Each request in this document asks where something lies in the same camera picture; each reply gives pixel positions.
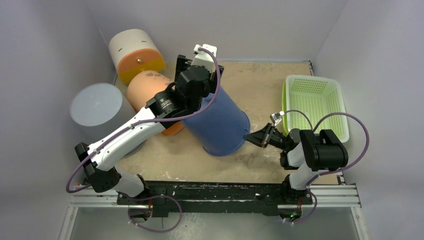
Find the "blue plastic bucket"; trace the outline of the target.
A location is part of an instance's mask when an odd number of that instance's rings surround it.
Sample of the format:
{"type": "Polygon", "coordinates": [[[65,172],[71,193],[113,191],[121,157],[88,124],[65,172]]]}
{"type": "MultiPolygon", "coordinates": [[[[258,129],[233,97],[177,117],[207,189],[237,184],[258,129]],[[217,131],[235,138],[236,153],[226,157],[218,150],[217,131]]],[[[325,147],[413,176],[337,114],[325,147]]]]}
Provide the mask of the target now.
{"type": "Polygon", "coordinates": [[[197,139],[203,149],[213,156],[227,156],[242,147],[244,135],[251,123],[227,92],[220,88],[212,105],[204,112],[184,119],[184,127],[197,139]]]}

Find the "orange capybara bucket blue rim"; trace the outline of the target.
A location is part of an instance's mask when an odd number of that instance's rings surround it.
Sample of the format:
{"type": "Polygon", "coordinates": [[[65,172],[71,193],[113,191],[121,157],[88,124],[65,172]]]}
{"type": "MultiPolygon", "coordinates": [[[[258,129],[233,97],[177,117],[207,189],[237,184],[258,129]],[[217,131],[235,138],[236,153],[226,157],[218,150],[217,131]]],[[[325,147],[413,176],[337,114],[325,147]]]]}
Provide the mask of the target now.
{"type": "Polygon", "coordinates": [[[156,93],[164,91],[173,81],[154,70],[137,74],[129,83],[126,99],[138,113],[156,93]]]}

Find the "white mesh basket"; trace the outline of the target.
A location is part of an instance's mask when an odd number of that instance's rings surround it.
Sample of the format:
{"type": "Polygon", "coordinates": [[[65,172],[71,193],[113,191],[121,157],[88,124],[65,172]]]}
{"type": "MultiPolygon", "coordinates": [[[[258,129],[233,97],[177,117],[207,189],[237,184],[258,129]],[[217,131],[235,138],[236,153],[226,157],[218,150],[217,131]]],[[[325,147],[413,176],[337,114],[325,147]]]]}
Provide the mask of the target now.
{"type": "MultiPolygon", "coordinates": [[[[338,81],[325,77],[310,75],[289,75],[286,80],[296,78],[298,84],[298,96],[300,100],[299,110],[303,112],[315,127],[318,121],[330,113],[346,112],[343,93],[338,81]]],[[[309,129],[308,121],[302,116],[302,126],[295,129],[309,129]]],[[[331,129],[342,143],[349,138],[348,120],[346,116],[336,115],[324,120],[317,130],[331,129]]]]}

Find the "large grey plastic bucket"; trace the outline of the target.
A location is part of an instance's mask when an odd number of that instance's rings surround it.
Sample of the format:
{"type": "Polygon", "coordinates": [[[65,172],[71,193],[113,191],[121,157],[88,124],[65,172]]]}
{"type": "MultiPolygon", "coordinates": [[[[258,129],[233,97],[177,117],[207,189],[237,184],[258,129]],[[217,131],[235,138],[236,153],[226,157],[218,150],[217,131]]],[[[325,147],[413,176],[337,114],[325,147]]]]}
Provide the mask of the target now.
{"type": "Polygon", "coordinates": [[[109,83],[82,89],[70,104],[70,116],[85,135],[86,144],[95,143],[136,115],[122,92],[109,83]]]}

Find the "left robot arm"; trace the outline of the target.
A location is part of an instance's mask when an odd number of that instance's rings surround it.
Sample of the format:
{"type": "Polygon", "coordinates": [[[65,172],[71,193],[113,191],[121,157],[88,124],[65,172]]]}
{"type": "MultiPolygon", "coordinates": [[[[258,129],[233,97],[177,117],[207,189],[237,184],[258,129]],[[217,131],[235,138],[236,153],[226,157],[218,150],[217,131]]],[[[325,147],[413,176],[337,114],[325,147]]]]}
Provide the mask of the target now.
{"type": "Polygon", "coordinates": [[[146,203],[149,191],[142,176],[119,171],[116,164],[148,138],[212,106],[220,92],[223,71],[216,54],[216,50],[200,47],[194,59],[179,55],[176,76],[165,90],[156,93],[135,116],[103,139],[77,144],[74,150],[80,163],[66,183],[66,192],[115,190],[138,205],[146,203]]]}

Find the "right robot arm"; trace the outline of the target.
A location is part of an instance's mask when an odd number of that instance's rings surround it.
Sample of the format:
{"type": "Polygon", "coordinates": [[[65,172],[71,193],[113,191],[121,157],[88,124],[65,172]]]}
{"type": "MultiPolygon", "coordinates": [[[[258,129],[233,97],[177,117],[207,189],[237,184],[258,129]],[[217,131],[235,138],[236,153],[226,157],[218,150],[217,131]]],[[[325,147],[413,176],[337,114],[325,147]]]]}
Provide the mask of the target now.
{"type": "Polygon", "coordinates": [[[288,204],[300,198],[300,191],[305,191],[314,177],[339,170],[349,160],[346,148],[331,129],[315,134],[312,130],[295,128],[284,135],[268,123],[243,138],[263,149],[271,145],[281,150],[280,165],[294,171],[285,177],[286,186],[280,191],[282,200],[288,204]]]}

